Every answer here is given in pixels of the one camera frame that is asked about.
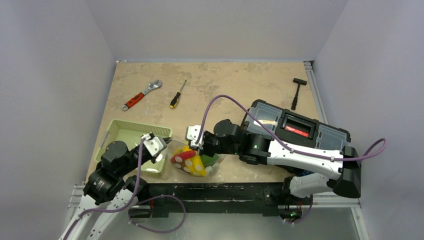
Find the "red chili pepper toy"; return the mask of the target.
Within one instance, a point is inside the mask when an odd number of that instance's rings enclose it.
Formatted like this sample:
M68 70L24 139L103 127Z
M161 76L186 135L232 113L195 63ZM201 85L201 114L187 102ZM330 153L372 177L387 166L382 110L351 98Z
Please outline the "red chili pepper toy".
M180 164L180 163L184 163L185 160L191 159L193 158L195 155L197 154L196 151L194 150L188 150L188 151L183 151L177 154L174 154L170 161L173 164Z

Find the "yellow banana toy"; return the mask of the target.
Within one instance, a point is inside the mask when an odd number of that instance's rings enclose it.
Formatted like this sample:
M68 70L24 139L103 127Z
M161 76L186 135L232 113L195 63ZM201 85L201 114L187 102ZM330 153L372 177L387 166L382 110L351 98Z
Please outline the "yellow banana toy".
M182 170L196 177L205 177L212 172L213 167L208 166L204 168L201 157L195 155L194 157L184 161Z

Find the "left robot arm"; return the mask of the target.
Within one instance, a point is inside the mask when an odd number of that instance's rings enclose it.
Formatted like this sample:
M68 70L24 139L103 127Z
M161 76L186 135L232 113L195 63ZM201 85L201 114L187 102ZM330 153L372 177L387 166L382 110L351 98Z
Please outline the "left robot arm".
M126 209L146 203L149 191L148 184L140 177L141 166L164 158L163 151L170 141L170 137L147 133L133 149L121 140L109 143L60 239L100 240Z

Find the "clear zip top bag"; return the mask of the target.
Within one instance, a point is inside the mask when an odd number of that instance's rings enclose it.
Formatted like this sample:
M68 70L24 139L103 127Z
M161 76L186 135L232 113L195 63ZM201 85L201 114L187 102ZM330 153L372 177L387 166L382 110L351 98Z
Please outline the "clear zip top bag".
M177 170L198 178L208 178L219 168L226 154L199 155L188 146L187 141L171 138L167 144L168 160Z

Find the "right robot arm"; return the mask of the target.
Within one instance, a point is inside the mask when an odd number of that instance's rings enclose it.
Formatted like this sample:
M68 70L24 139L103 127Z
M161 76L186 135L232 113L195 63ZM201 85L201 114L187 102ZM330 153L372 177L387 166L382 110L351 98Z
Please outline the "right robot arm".
M213 132L198 129L190 144L201 155L237 155L250 165L274 165L310 171L305 176L285 179L280 196L288 204L309 195L333 192L338 196L358 199L361 196L361 166L358 153L351 146L327 150L285 143L269 135L244 131L225 119Z

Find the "green bell pepper toy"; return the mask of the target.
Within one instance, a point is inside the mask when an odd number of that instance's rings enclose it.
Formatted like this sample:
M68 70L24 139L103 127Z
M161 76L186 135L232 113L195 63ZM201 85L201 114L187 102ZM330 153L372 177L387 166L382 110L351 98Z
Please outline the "green bell pepper toy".
M219 154L214 154L213 156L202 155L200 159L204 168L213 167L215 164L219 165L222 161Z

